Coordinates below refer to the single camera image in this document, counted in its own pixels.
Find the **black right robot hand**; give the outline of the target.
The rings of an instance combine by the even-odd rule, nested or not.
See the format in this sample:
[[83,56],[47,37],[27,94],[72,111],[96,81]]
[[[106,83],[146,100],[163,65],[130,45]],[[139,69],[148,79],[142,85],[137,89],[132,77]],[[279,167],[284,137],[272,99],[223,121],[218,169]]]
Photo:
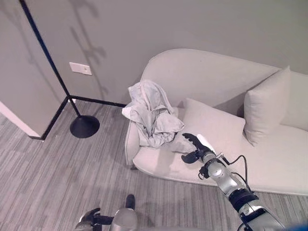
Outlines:
[[184,163],[192,164],[199,159],[203,159],[203,157],[208,154],[215,154],[209,147],[204,146],[197,136],[194,136],[191,133],[183,133],[182,136],[192,142],[192,144],[196,147],[195,151],[181,156]]

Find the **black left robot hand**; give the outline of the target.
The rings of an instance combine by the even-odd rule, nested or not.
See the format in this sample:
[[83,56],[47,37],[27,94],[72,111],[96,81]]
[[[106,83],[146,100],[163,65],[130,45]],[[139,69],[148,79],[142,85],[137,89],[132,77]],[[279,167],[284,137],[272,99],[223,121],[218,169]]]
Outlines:
[[95,208],[86,212],[75,226],[76,231],[92,231],[94,225],[97,223],[96,215],[100,212],[100,208]]

